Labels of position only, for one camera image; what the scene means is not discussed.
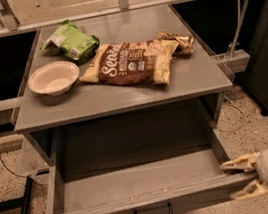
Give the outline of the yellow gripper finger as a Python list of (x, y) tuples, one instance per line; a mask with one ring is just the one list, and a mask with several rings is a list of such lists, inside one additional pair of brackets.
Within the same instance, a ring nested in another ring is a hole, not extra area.
[(248, 198), (259, 197), (268, 194), (268, 187), (259, 180), (252, 180), (245, 188), (230, 195), (233, 200), (247, 200)]
[(220, 165), (222, 170), (242, 170), (251, 171), (256, 169), (256, 160), (260, 155), (259, 152), (253, 154), (243, 154), (231, 161), (226, 161)]

